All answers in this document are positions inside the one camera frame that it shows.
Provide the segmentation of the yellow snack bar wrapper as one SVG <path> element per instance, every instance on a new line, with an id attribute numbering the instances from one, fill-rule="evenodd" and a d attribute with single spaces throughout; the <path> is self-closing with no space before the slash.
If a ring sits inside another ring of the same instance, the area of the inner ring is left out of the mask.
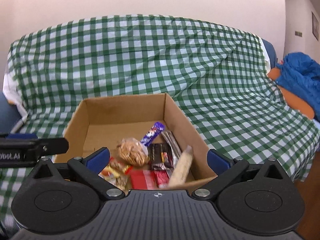
<path id="1" fill-rule="evenodd" d="M 126 191 L 129 173 L 132 168 L 132 165 L 111 157 L 108 165 L 99 173 L 99 176 L 120 190 Z"/>

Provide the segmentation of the round cookies clear packet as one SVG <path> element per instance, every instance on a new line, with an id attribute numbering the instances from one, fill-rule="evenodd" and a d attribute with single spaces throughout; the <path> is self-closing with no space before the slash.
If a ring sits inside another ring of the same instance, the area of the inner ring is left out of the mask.
<path id="1" fill-rule="evenodd" d="M 142 167 L 149 162 L 148 148 L 135 138 L 124 138 L 117 145 L 118 155 L 130 165 Z"/>

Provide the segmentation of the white rice cracker packet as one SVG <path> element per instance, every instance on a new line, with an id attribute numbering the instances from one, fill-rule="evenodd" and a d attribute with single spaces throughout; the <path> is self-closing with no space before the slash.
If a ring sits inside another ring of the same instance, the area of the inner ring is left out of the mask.
<path id="1" fill-rule="evenodd" d="M 193 149 L 191 146 L 187 146 L 182 152 L 176 167 L 169 179 L 168 187 L 175 187 L 182 185 L 186 182 L 191 165 L 193 162 Z"/>

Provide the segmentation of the silver snack stick packet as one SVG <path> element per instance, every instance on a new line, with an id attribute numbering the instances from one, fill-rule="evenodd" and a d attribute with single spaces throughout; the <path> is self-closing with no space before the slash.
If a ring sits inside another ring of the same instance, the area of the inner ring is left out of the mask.
<path id="1" fill-rule="evenodd" d="M 181 151 L 181 149 L 180 149 L 180 147 L 179 147 L 179 145 L 178 145 L 178 143 L 177 143 L 177 141 L 171 131 L 164 130 L 163 132 L 161 132 L 161 135 L 171 148 L 173 165 L 175 167 L 180 159 L 182 151 Z"/>

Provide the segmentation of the red snack packet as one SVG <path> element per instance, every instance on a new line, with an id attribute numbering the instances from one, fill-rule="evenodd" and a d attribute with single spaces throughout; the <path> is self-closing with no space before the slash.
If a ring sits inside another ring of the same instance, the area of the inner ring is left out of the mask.
<path id="1" fill-rule="evenodd" d="M 133 170 L 130 173 L 131 185 L 135 190 L 154 190 L 157 188 L 155 174 L 150 170 Z"/>

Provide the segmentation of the dark brown chocolate bar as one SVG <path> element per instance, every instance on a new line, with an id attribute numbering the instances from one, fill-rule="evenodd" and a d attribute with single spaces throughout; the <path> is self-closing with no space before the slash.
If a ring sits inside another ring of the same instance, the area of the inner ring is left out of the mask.
<path id="1" fill-rule="evenodd" d="M 167 142 L 151 144 L 148 147 L 152 170 L 168 170 L 174 168 L 171 147 Z"/>

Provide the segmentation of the purple chocolate bar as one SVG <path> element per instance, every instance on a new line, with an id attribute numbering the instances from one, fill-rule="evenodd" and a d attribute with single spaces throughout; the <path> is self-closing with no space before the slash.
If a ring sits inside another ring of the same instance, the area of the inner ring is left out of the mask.
<path id="1" fill-rule="evenodd" d="M 165 129 L 165 126 L 161 122 L 155 122 L 153 126 L 149 129 L 149 131 L 144 135 L 144 137 L 140 140 L 140 142 L 149 147 L 152 142 L 156 139 L 158 135 L 161 134 Z"/>

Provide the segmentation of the red KitKat bar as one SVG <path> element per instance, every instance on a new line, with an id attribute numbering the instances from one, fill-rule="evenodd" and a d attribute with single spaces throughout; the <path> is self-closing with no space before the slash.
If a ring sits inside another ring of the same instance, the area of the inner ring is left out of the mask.
<path id="1" fill-rule="evenodd" d="M 158 188 L 163 189 L 166 188 L 169 184 L 169 175 L 165 170 L 154 171 L 155 180 Z"/>

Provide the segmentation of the blue sofa cushion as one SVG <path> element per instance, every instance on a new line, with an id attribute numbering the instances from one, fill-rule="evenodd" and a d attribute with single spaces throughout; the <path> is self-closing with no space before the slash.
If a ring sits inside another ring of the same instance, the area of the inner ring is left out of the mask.
<path id="1" fill-rule="evenodd" d="M 0 133 L 16 133 L 23 126 L 23 120 L 15 105 L 8 103 L 4 94 L 0 96 Z"/>

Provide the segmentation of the brown cardboard box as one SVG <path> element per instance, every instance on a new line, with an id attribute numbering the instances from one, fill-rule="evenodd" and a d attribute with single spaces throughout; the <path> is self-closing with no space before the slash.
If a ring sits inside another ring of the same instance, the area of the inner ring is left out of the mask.
<path id="1" fill-rule="evenodd" d="M 168 94 L 122 95 L 84 99 L 64 131 L 67 153 L 55 157 L 65 163 L 73 157 L 86 157 L 106 147 L 112 156 L 124 138 L 142 139 L 155 122 L 171 131 L 180 147 L 193 149 L 194 159 L 185 184 L 189 192 L 216 178 L 207 164 L 209 147 L 189 119 Z"/>

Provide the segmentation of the white patterned pillow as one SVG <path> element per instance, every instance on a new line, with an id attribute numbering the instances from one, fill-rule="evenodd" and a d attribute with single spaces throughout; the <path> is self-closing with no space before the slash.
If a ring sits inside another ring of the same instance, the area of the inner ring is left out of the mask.
<path id="1" fill-rule="evenodd" d="M 13 75 L 9 74 L 8 71 L 4 74 L 2 92 L 8 104 L 16 106 L 20 115 L 20 118 L 9 129 L 11 133 L 16 133 L 26 123 L 28 112 L 23 105 L 22 96 L 18 93 L 17 81 L 13 80 Z"/>

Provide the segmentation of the green white checkered cloth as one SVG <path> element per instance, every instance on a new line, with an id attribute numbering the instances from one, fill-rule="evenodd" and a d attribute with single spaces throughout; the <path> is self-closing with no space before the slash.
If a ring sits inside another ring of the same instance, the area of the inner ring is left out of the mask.
<path id="1" fill-rule="evenodd" d="M 81 100 L 169 94 L 210 148 L 252 163 L 279 160 L 306 180 L 319 129 L 291 109 L 262 39 L 224 25 L 160 15 L 72 21 L 22 36 L 5 72 L 28 112 L 23 133 L 61 136 Z"/>

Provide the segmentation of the orange cushion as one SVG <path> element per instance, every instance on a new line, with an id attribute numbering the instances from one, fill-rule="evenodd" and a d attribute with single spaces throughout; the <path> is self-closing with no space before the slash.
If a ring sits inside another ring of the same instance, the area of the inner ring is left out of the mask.
<path id="1" fill-rule="evenodd" d="M 267 76 L 273 81 L 276 81 L 276 79 L 279 78 L 280 75 L 281 71 L 276 67 L 272 68 L 267 74 Z M 304 101 L 303 99 L 299 98 L 295 94 L 291 93 L 290 91 L 279 85 L 278 88 L 280 89 L 286 103 L 292 109 L 300 111 L 300 113 L 304 114 L 309 119 L 313 119 L 315 117 L 314 110 L 306 101 Z"/>

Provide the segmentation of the blue knitted blanket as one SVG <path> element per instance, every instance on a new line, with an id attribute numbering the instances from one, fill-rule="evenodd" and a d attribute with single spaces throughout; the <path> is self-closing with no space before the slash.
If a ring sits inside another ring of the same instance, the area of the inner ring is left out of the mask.
<path id="1" fill-rule="evenodd" d="M 289 53 L 276 68 L 276 84 L 304 100 L 319 120 L 319 63 L 302 52 Z"/>

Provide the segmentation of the wall light switch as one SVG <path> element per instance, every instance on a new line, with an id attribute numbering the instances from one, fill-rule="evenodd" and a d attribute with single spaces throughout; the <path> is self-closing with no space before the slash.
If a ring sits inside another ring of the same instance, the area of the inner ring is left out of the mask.
<path id="1" fill-rule="evenodd" d="M 302 37 L 302 33 L 301 33 L 301 32 L 298 32 L 298 31 L 295 31 L 295 36 Z"/>

